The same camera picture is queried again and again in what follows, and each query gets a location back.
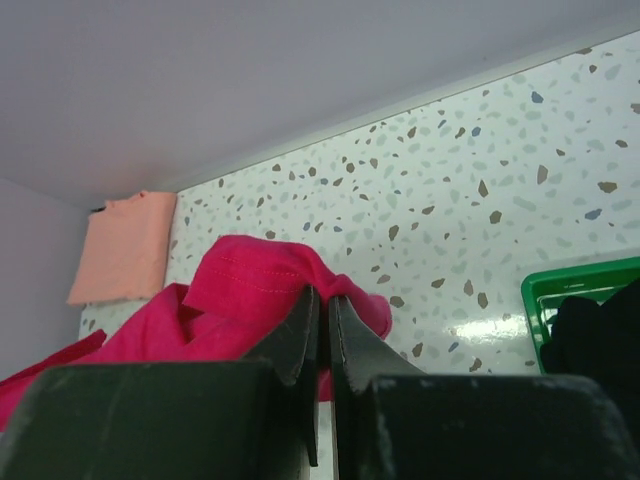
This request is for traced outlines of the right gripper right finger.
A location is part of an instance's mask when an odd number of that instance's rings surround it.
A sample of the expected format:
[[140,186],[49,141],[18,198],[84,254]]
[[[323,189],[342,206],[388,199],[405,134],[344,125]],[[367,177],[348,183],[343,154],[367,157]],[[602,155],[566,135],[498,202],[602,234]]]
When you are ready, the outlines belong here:
[[576,376],[428,375],[328,306],[339,479],[635,479],[615,404]]

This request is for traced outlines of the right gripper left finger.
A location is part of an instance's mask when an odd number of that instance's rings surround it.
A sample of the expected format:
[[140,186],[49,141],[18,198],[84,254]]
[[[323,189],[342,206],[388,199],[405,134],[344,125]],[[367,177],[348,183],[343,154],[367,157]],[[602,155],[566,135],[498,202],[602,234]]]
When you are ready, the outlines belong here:
[[1,438],[5,479],[306,479],[318,463],[320,299],[229,362],[43,372]]

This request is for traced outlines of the crimson red t-shirt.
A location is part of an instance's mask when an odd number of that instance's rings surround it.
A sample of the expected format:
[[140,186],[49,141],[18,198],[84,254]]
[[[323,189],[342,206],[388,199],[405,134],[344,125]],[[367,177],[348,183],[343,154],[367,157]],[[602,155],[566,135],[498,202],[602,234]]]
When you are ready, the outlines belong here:
[[378,337],[391,331],[388,300],[332,272],[311,247],[228,235],[204,255],[190,284],[165,287],[113,336],[98,330],[3,380],[1,423],[48,368],[239,359],[285,319],[307,286],[323,305],[347,297]]

